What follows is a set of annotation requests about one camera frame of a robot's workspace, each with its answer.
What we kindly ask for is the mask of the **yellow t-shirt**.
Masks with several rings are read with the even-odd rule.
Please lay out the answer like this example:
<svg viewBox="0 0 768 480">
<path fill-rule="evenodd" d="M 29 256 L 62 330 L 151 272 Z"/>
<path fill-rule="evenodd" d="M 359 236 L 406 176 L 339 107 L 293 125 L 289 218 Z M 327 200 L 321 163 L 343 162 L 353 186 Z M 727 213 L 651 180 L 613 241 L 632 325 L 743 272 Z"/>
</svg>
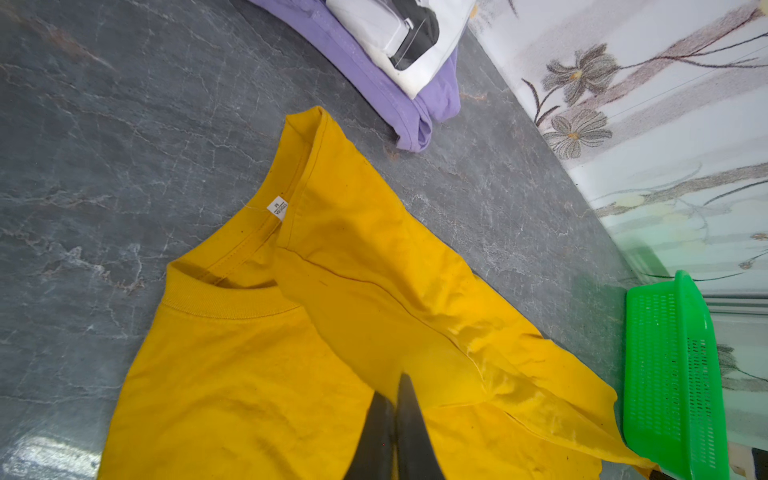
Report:
<svg viewBox="0 0 768 480">
<path fill-rule="evenodd" d="M 649 472 L 616 392 L 412 217 L 322 108 L 286 118 L 257 194 L 172 262 L 102 479 L 373 478 L 359 441 L 407 375 L 450 479 Z"/>
</svg>

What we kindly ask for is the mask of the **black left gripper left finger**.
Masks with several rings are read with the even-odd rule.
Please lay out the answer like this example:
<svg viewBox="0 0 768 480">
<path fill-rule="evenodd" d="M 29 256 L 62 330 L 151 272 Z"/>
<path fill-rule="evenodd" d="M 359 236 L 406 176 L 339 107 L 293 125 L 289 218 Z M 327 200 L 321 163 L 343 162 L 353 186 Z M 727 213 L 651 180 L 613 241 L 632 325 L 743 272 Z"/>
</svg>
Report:
<svg viewBox="0 0 768 480">
<path fill-rule="evenodd" d="M 344 480 L 391 480 L 394 472 L 395 409 L 376 392 Z"/>
</svg>

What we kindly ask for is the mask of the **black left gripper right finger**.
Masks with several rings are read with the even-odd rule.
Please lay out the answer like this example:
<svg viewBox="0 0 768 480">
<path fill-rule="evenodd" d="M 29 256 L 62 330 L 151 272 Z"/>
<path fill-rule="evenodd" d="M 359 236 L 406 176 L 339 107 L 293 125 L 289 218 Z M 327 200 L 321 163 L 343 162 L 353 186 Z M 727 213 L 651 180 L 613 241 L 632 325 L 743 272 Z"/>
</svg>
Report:
<svg viewBox="0 0 768 480">
<path fill-rule="evenodd" d="M 397 470 L 400 480 L 445 480 L 434 452 L 411 378 L 399 380 L 395 413 Z"/>
</svg>

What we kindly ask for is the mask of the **green plastic basket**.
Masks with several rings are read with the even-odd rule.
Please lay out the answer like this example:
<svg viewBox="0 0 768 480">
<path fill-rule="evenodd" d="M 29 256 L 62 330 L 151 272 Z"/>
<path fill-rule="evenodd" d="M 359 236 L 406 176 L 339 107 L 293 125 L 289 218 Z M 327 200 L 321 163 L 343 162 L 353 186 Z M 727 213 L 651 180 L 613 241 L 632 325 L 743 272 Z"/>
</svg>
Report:
<svg viewBox="0 0 768 480">
<path fill-rule="evenodd" d="M 729 476 L 726 415 L 707 304 L 685 271 L 626 295 L 623 434 L 677 479 Z"/>
</svg>

